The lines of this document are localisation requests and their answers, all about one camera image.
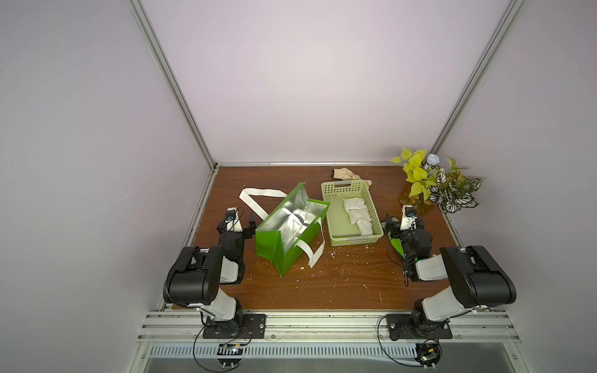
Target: beige glove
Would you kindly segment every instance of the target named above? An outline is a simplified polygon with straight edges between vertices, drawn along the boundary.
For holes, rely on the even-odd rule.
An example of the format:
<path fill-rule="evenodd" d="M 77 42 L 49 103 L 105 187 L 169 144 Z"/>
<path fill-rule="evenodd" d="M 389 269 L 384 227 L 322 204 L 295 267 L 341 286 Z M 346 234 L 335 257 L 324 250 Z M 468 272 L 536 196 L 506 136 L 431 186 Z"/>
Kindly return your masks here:
<path fill-rule="evenodd" d="M 359 180 L 361 177 L 347 168 L 334 168 L 333 178 L 339 178 L 340 180 Z M 368 186 L 371 186 L 373 182 L 371 180 L 365 180 Z"/>

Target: folded towel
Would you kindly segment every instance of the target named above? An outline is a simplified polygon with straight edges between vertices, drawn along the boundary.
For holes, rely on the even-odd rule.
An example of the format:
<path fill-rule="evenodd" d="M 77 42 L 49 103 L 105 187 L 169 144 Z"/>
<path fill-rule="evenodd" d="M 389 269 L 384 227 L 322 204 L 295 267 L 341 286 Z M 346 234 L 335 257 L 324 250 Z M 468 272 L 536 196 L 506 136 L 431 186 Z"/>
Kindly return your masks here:
<path fill-rule="evenodd" d="M 365 206 L 365 200 L 362 198 L 343 198 L 342 201 L 344 201 L 345 211 L 360 210 L 367 208 L 367 206 Z"/>
<path fill-rule="evenodd" d="M 359 219 L 365 219 L 367 221 L 371 221 L 371 217 L 369 216 L 369 211 L 366 208 L 360 210 L 350 210 L 348 211 L 348 216 L 350 217 L 350 222 L 355 224 Z"/>
<path fill-rule="evenodd" d="M 371 222 L 366 219 L 359 219 L 356 221 L 356 225 L 361 230 L 361 236 L 369 236 L 373 234 L 373 226 Z"/>

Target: black mounting plate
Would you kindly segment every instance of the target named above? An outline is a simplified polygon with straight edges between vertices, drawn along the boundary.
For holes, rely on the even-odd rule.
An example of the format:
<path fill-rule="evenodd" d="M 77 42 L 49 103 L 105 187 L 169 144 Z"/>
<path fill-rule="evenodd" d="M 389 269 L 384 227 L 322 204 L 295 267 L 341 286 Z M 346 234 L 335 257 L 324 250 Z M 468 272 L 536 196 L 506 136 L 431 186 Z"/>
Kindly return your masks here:
<path fill-rule="evenodd" d="M 244 339 L 254 339 L 254 340 L 262 340 L 265 337 L 265 320 L 266 315 L 264 313 L 248 313 L 243 315 L 242 321 L 245 325 L 249 325 L 251 328 L 244 328 L 241 334 L 235 334 L 234 331 L 227 333 L 222 330 L 216 330 L 212 328 L 205 328 L 203 330 L 203 338 L 204 339 L 232 339 L 237 338 L 240 340 Z"/>
<path fill-rule="evenodd" d="M 437 335 L 439 339 L 442 340 L 450 340 L 452 339 L 452 331 L 450 330 L 450 325 L 446 322 L 443 325 L 446 326 L 444 328 L 443 325 L 439 325 L 436 329 L 434 329 L 430 333 L 423 333 L 421 331 L 415 331 L 417 334 L 413 333 L 410 326 L 410 315 L 386 315 L 387 320 L 387 329 L 390 331 L 390 339 L 392 341 L 396 341 L 398 339 L 402 340 L 419 340 L 419 339 L 427 339 L 433 338 Z"/>

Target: wooden table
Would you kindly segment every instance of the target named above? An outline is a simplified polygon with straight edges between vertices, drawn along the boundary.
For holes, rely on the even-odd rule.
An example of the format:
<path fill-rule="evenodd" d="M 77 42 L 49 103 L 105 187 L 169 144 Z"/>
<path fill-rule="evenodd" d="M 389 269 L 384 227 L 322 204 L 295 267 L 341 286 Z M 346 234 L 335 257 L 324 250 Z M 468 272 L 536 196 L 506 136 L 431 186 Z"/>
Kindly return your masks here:
<path fill-rule="evenodd" d="M 370 179 L 371 197 L 379 217 L 386 213 L 402 214 L 398 195 L 405 183 L 400 167 L 351 167 L 363 179 Z M 216 225 L 229 207 L 243 207 L 241 223 L 248 226 L 251 210 L 239 198 L 246 187 L 279 189 L 289 193 L 306 182 L 310 198 L 322 199 L 321 183 L 332 181 L 333 167 L 221 167 L 211 191 L 198 229 L 195 245 L 210 247 L 218 242 Z M 273 211 L 281 198 L 255 197 L 267 212 Z M 255 213 L 257 225 L 261 219 Z M 455 246 L 448 226 L 434 208 L 425 216 L 425 228 L 433 236 L 433 254 L 442 246 Z M 369 245 L 338 246 L 329 244 L 327 223 L 324 223 L 326 245 L 314 268 L 302 255 L 284 277 L 270 261 L 255 255 L 255 239 L 245 241 L 245 278 L 239 285 L 222 285 L 245 309 L 391 309 L 409 310 L 419 298 L 426 298 L 449 286 L 447 280 L 411 282 L 404 285 L 402 269 L 388 259 L 399 262 L 389 246 L 387 236 Z M 318 235 L 312 247 L 321 244 Z"/>

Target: white bag handle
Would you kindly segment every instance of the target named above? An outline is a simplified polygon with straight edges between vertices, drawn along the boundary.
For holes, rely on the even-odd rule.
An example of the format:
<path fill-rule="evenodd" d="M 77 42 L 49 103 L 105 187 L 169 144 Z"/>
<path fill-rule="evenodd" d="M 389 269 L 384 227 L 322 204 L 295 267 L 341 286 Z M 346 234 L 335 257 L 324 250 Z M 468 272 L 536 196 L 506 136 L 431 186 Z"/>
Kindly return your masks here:
<path fill-rule="evenodd" d="M 288 194 L 284 193 L 281 190 L 277 189 L 256 189 L 256 188 L 245 188 L 242 190 L 241 195 L 239 198 L 247 204 L 251 208 L 251 210 L 255 211 L 257 215 L 262 220 L 267 219 L 269 216 L 268 213 L 257 203 L 251 196 L 266 196 L 266 197 L 281 197 L 285 198 Z"/>
<path fill-rule="evenodd" d="M 317 218 L 317 220 L 315 220 L 314 223 L 319 223 L 319 229 L 321 230 L 321 237 L 324 239 L 324 241 L 317 248 L 315 253 L 313 253 L 313 250 L 311 250 L 311 246 L 307 245 L 307 243 L 305 241 L 303 241 L 301 239 L 297 241 L 297 246 L 300 247 L 301 249 L 303 249 L 304 253 L 307 254 L 307 256 L 309 257 L 309 267 L 311 267 L 311 268 L 313 268 L 315 263 L 317 263 L 319 258 L 321 258 L 321 254 L 324 253 L 324 246 L 325 246 L 325 236 L 324 236 L 324 229 L 321 224 L 321 218 Z"/>
<path fill-rule="evenodd" d="M 245 188 L 241 191 L 239 198 L 243 202 L 245 202 L 247 204 L 247 206 L 249 206 L 251 208 L 251 210 L 253 210 L 257 215 L 259 215 L 259 217 L 262 220 L 265 221 L 265 219 L 267 219 L 269 214 L 266 213 L 266 211 L 257 202 L 255 202 L 255 200 L 253 198 L 251 198 L 251 196 L 266 196 L 266 197 L 285 198 L 288 195 L 286 193 L 284 193 L 283 191 L 277 190 L 277 189 Z M 309 257 L 309 267 L 311 267 L 311 268 L 313 268 L 315 263 L 317 263 L 317 261 L 321 257 L 321 254 L 324 253 L 324 246 L 325 246 L 324 228 L 323 228 L 323 224 L 321 224 L 321 218 L 318 218 L 317 220 L 315 220 L 314 223 L 319 223 L 319 229 L 321 231 L 321 236 L 324 239 L 323 243 L 321 243 L 321 245 L 317 248 L 315 253 L 313 253 L 313 250 L 305 241 L 299 239 L 296 242 L 296 245 L 298 247 L 300 247 L 304 251 L 304 253 L 307 254 L 307 256 Z"/>

